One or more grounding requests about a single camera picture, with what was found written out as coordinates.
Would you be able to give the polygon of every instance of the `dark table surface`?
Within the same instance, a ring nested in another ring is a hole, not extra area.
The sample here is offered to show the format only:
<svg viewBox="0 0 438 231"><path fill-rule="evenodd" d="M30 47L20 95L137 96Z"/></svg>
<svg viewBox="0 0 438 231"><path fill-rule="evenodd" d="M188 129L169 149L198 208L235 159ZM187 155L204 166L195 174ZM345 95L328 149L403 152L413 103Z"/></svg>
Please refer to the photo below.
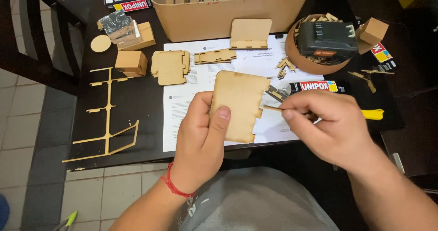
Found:
<svg viewBox="0 0 438 231"><path fill-rule="evenodd" d="M103 34L97 29L96 21L106 16L111 11L103 5L103 0L92 0L88 19L88 28L85 35L85 50L82 62L81 73L81 94L78 96L72 141L101 137L105 134L106 112L88 113L86 110L104 107L107 104L107 87L91 87L89 83L106 81L107 71L90 72L93 69L113 67L117 58L117 48L112 46L104 53L93 52L89 45L94 37ZM356 23L353 12L347 0L307 0L297 17L300 19L309 14L331 13L344 21ZM163 50L163 44L171 43L161 27L160 21L154 9L143 9L129 12L129 15L137 23L149 21L154 32L156 45L141 49L149 60L156 50ZM381 121L368 121L371 132L382 132L404 127L403 119L397 110L396 103L387 87L383 75L373 75L372 81L377 88L376 93L371 93L366 82L354 77L347 71L360 71L376 66L377 62L370 54L356 55L342 70L324 76L325 79L341 80L346 79L351 84L353 95L358 104L364 110L383 109L384 118ZM121 78L124 74L113 70L112 78ZM162 151L162 123L163 123L163 87L158 85L157 79L148 74L144 78L132 78L125 82L112 84L111 104L116 105L111 110L110 133L121 131L136 120L139 120L139 128L136 145L110 156L101 156L86 160L72 161L67 163L69 170L78 168L91 169L99 167L111 167L117 165L138 164L144 162L170 161L175 155L174 152ZM120 148L132 142L134 131L129 131L123 136L116 136L110 139L110 151ZM227 146L226 150L249 148L256 146L267 146L283 144L286 142L270 144L249 144ZM94 141L71 145L69 159L103 154L105 142Z"/></svg>

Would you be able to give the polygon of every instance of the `forearm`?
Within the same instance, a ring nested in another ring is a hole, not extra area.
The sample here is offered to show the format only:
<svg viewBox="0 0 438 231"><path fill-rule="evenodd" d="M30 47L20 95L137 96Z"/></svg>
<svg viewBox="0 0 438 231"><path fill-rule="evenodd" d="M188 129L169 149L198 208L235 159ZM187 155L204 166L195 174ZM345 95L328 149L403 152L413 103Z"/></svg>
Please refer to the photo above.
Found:
<svg viewBox="0 0 438 231"><path fill-rule="evenodd" d="M432 230L438 227L438 207L417 186L399 173L384 153L373 167L349 172L353 195L370 228Z"/></svg>
<svg viewBox="0 0 438 231"><path fill-rule="evenodd" d="M123 212L109 231L166 231L184 202L184 197L172 194L164 181L158 180Z"/></svg>

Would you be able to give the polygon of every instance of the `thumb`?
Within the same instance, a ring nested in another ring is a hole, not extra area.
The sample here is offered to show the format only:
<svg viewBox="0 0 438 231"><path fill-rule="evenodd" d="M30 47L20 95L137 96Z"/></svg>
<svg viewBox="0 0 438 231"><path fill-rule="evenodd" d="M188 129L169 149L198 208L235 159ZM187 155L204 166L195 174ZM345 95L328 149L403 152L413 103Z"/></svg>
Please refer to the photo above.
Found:
<svg viewBox="0 0 438 231"><path fill-rule="evenodd" d="M282 116L288 123L290 130L308 147L318 148L328 141L329 136L313 125L313 123L300 112L296 110L284 110L282 111Z"/></svg>
<svg viewBox="0 0 438 231"><path fill-rule="evenodd" d="M231 110L227 106L219 107L211 118L209 133L205 139L205 144L209 146L223 146L230 119Z"/></svg>

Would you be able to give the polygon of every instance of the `chair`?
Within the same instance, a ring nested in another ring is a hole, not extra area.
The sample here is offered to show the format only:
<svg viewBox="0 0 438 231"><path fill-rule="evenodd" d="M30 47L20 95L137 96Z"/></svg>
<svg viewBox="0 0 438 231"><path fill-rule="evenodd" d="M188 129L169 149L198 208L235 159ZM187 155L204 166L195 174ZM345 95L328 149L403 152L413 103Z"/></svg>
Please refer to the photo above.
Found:
<svg viewBox="0 0 438 231"><path fill-rule="evenodd" d="M19 0L21 28L27 55L18 51L15 40L10 0L0 0L0 68L33 81L77 96L81 70L71 44L68 23L77 27L82 37L86 24L83 19L68 9L63 0L42 0L51 8L53 36L65 53L73 75L53 66L42 28L39 0Z"/></svg>

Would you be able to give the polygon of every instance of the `instruction sheet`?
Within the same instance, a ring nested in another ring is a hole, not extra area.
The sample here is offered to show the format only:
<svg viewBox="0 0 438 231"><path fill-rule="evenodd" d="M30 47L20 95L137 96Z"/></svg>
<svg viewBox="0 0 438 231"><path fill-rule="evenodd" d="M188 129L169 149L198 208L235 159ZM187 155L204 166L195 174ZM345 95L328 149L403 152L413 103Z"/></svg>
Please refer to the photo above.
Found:
<svg viewBox="0 0 438 231"><path fill-rule="evenodd" d="M188 106L198 92L213 91L216 74L219 71L237 71L250 75L273 77L271 85L283 88L287 83L300 81L323 80L322 75L311 75L297 69L297 73L287 70L286 77L277 79L278 63L286 57L284 43L287 34L281 39L274 35L268 38L268 49L237 50L237 59L231 63L194 64L194 53L230 48L230 39L215 39L185 43L164 44L164 50L186 50L190 52L190 73L186 75L187 82L179 85L164 86L163 88L163 151L175 151L178 129L181 120L187 113ZM280 102L264 93L260 106L278 107ZM269 143L298 139L278 111L265 109L260 119L256 119L253 133L254 143ZM239 143L225 141L224 145Z"/></svg>

